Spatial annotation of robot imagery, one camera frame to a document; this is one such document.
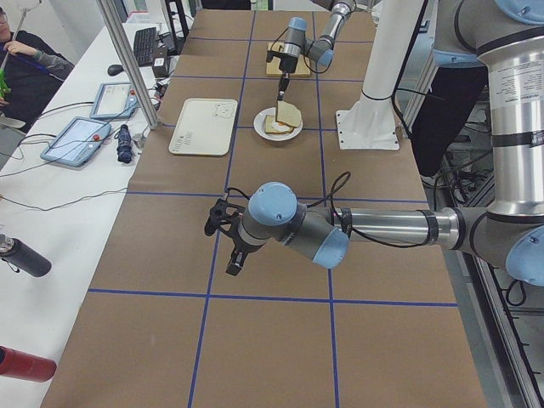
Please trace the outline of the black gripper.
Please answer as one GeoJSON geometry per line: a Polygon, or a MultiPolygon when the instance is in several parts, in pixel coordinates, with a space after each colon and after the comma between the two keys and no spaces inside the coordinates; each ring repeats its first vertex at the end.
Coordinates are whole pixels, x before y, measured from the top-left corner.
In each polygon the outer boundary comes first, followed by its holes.
{"type": "Polygon", "coordinates": [[[281,77],[278,85],[277,100],[282,101],[285,97],[286,91],[289,86],[290,76],[293,74],[298,65],[298,58],[290,54],[283,54],[280,58],[280,71],[281,77]]]}
{"type": "Polygon", "coordinates": [[[247,255],[258,251],[263,245],[262,239],[252,237],[244,228],[242,215],[238,212],[232,220],[229,236],[234,243],[225,272],[229,275],[238,275],[244,266],[247,255]]]}

